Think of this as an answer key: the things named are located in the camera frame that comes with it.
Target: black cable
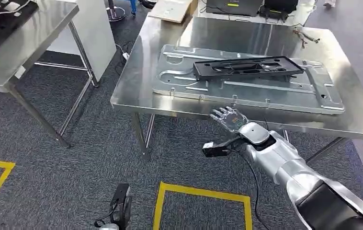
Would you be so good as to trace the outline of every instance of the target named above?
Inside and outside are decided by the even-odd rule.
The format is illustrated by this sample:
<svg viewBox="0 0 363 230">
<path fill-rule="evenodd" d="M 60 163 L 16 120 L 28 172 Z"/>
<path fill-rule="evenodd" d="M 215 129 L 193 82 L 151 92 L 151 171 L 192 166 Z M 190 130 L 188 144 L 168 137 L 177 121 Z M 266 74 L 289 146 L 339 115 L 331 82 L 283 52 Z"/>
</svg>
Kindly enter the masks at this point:
<svg viewBox="0 0 363 230">
<path fill-rule="evenodd" d="M 248 166 L 253 174 L 253 177 L 255 178 L 255 184 L 256 184 L 256 198 L 255 198 L 255 216 L 256 219 L 259 220 L 259 222 L 267 229 L 269 230 L 268 226 L 263 222 L 263 220 L 261 219 L 261 217 L 258 214 L 258 200 L 259 200 L 259 191 L 260 191 L 260 187 L 259 187 L 259 182 L 258 182 L 258 177 L 256 176 L 255 171 L 252 168 L 252 165 L 250 164 L 249 160 L 246 159 L 246 157 L 244 155 L 242 155 L 240 152 L 236 151 L 235 149 L 229 149 L 230 151 L 236 152 L 237 154 L 239 154 L 245 161 L 246 163 L 248 163 Z"/>
<path fill-rule="evenodd" d="M 110 215 L 112 215 L 112 214 L 114 213 L 115 209 L 117 208 L 117 205 L 118 205 L 118 200 L 116 200 L 116 202 L 115 202 L 115 206 L 114 206 L 114 208 L 110 211 L 110 213 L 108 213 L 106 216 L 103 216 L 103 217 L 98 218 L 98 219 L 96 219 L 96 220 L 95 220 L 95 222 L 94 222 L 94 226 L 95 226 L 96 228 L 101 227 L 102 225 L 100 225 L 100 224 L 98 223 L 99 221 L 101 221 L 101 222 L 102 222 L 102 224 L 104 225 L 104 224 L 105 224 L 105 222 L 104 222 L 104 220 L 103 220 L 103 219 L 105 219 L 105 218 L 109 217 Z"/>
</svg>

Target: laptop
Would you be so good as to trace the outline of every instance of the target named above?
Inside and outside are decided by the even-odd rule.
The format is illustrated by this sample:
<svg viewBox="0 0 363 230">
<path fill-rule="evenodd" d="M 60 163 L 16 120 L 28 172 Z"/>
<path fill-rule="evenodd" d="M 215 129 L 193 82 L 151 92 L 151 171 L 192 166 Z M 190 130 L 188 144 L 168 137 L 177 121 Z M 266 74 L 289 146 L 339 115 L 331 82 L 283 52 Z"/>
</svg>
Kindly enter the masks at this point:
<svg viewBox="0 0 363 230">
<path fill-rule="evenodd" d="M 207 13 L 255 17 L 263 0 L 207 0 Z"/>
</svg>

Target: cable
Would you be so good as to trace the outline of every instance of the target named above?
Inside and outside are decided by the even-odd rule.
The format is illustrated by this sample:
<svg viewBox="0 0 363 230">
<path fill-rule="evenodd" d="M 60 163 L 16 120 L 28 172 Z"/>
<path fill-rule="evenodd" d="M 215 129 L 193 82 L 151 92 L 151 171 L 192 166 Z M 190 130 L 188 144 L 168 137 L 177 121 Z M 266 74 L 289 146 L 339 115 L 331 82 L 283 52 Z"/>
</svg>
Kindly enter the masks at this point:
<svg viewBox="0 0 363 230">
<path fill-rule="evenodd" d="M 256 198 L 255 198 L 255 216 L 256 216 L 256 219 L 259 220 L 259 222 L 267 229 L 267 230 L 270 230 L 269 227 L 263 222 L 263 220 L 261 219 L 261 217 L 259 216 L 258 214 L 258 200 L 259 200 L 259 191 L 260 191 L 260 187 L 259 187 L 259 181 L 258 181 L 258 177 L 256 176 L 256 173 L 255 171 L 253 170 L 252 168 L 252 165 L 250 164 L 249 160 L 245 158 L 244 155 L 242 155 L 240 152 L 236 151 L 235 149 L 229 149 L 230 151 L 232 152 L 236 152 L 239 156 L 241 156 L 245 161 L 246 163 L 248 163 L 248 166 L 253 174 L 253 177 L 255 178 L 255 184 L 256 184 Z"/>
<path fill-rule="evenodd" d="M 124 53 L 124 50 L 122 49 L 122 47 L 120 45 L 118 45 L 117 43 L 115 43 L 115 45 L 121 50 L 121 53 L 123 54 Z"/>
<path fill-rule="evenodd" d="M 32 1 L 32 0 L 28 0 L 28 1 L 26 1 L 26 3 L 25 3 L 24 5 L 22 5 L 22 6 L 18 7 L 18 8 L 17 8 L 17 9 L 15 9 L 14 11 L 2 11 L 2 12 L 0 12 L 0 14 L 16 13 L 16 12 L 18 12 L 18 11 L 22 10 L 22 8 L 24 8 L 26 5 L 28 5 L 31 1 Z"/>
<path fill-rule="evenodd" d="M 105 216 L 103 216 L 103 217 L 101 217 L 101 218 L 96 219 L 96 220 L 95 220 L 95 222 L 94 222 L 94 226 L 95 226 L 95 227 L 97 227 L 97 228 L 101 227 L 102 225 L 100 225 L 100 224 L 98 223 L 99 221 L 100 221 L 100 222 L 104 225 L 104 224 L 105 224 L 105 222 L 104 222 L 104 220 L 103 220 L 103 219 L 105 219 L 105 218 L 109 217 L 110 215 L 112 215 L 112 214 L 114 213 L 115 209 L 117 208 L 117 205 L 118 205 L 118 199 L 115 201 L 115 206 L 114 206 L 114 208 L 110 211 L 110 213 L 108 213 L 107 215 L 105 215 Z"/>
</svg>

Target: reflective table surface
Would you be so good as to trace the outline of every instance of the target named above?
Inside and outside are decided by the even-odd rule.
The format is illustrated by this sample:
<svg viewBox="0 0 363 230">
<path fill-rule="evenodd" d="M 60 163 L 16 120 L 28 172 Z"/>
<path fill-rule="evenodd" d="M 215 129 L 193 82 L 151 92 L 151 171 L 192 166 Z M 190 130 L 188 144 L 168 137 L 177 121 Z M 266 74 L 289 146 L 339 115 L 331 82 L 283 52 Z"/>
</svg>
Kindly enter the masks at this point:
<svg viewBox="0 0 363 230">
<path fill-rule="evenodd" d="M 321 115 L 238 105 L 249 119 L 265 122 L 269 129 L 314 132 L 327 136 L 363 139 L 363 87 L 329 30 L 304 28 L 320 38 L 302 49 L 291 27 L 210 18 L 187 18 L 175 24 L 147 17 L 120 80 L 111 97 L 114 109 L 167 116 L 208 118 L 213 108 L 225 104 L 177 98 L 152 92 L 160 51 L 165 44 L 218 49 L 266 56 L 322 62 L 337 87 L 345 113 Z"/>
<path fill-rule="evenodd" d="M 38 0 L 37 4 L 32 17 L 0 45 L 0 92 L 8 91 L 5 85 L 17 70 L 29 69 L 79 11 L 73 2 Z"/>
</svg>

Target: wires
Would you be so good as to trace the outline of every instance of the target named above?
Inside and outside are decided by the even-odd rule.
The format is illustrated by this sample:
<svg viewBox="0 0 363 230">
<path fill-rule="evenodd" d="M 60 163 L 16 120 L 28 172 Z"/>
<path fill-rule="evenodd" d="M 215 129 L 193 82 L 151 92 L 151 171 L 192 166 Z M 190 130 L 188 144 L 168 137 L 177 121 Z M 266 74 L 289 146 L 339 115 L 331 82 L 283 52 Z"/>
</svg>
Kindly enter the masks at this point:
<svg viewBox="0 0 363 230">
<path fill-rule="evenodd" d="M 121 68 L 124 68 L 125 67 L 125 64 L 126 64 L 126 60 L 125 58 L 123 57 L 123 54 L 124 53 L 128 53 L 130 54 L 131 51 L 132 51 L 132 48 L 129 48 L 129 47 L 133 47 L 134 46 L 134 42 L 132 41 L 127 41 L 125 42 L 125 44 L 123 46 L 120 46 L 118 44 L 115 44 L 121 51 L 121 55 L 120 55 L 120 61 L 114 66 L 114 70 L 115 72 L 118 74 L 118 76 L 121 75 L 121 71 L 117 71 L 117 68 L 118 67 L 121 67 Z"/>
<path fill-rule="evenodd" d="M 115 201 L 115 205 L 113 205 L 113 208 L 110 210 L 110 213 L 108 213 L 107 215 L 105 215 L 105 216 L 103 216 L 101 218 L 96 219 L 95 222 L 94 222 L 94 226 L 96 228 L 101 227 L 102 225 L 100 225 L 98 222 L 101 222 L 104 225 L 105 224 L 105 221 L 103 219 L 111 216 L 114 213 L 114 211 L 117 208 L 117 206 L 118 206 L 118 199 Z"/>
<path fill-rule="evenodd" d="M 117 43 L 115 43 L 115 45 L 121 50 L 121 53 L 124 53 L 124 50 L 122 49 L 122 47 L 120 45 L 118 45 Z"/>
<path fill-rule="evenodd" d="M 7 14 L 7 13 L 16 13 L 19 12 L 20 10 L 22 10 L 26 5 L 28 5 L 32 0 L 28 0 L 26 1 L 26 3 L 20 7 L 18 7 L 17 9 L 13 10 L 13 11 L 2 11 L 0 12 L 0 14 Z"/>
<path fill-rule="evenodd" d="M 256 176 L 255 171 L 252 168 L 252 165 L 250 164 L 249 160 L 246 159 L 246 157 L 244 155 L 242 155 L 240 152 L 236 151 L 235 149 L 229 149 L 232 152 L 236 152 L 237 154 L 239 154 L 245 161 L 246 163 L 248 163 L 248 166 L 253 174 L 253 177 L 255 178 L 255 184 L 256 184 L 256 198 L 255 198 L 255 216 L 256 219 L 259 220 L 259 222 L 267 229 L 269 230 L 268 226 L 263 222 L 263 220 L 260 218 L 259 214 L 258 214 L 258 201 L 259 201 L 259 192 L 260 192 L 260 186 L 259 186 L 259 181 L 258 181 L 258 177 Z"/>
</svg>

